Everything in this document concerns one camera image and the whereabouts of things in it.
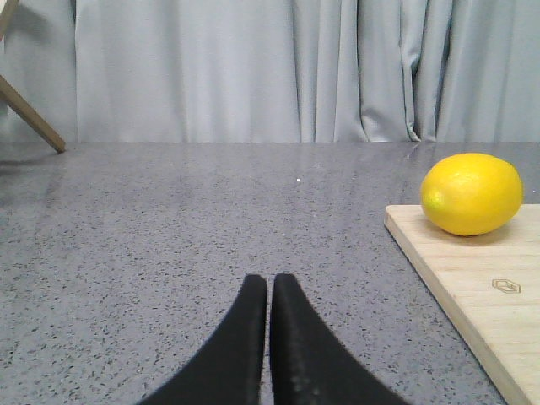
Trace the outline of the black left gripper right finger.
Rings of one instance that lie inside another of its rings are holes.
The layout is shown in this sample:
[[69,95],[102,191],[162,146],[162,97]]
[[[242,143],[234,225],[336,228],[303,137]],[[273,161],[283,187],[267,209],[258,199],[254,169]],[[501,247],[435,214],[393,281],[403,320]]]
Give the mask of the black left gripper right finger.
[[404,404],[338,341],[292,274],[275,277],[270,369],[276,404]]

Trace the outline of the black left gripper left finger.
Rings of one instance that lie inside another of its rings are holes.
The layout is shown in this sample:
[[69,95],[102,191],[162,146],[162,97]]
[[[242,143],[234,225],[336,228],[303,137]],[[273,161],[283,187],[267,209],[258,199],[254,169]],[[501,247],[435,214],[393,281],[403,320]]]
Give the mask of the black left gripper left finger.
[[233,305],[194,357],[142,404],[258,404],[267,282],[244,278]]

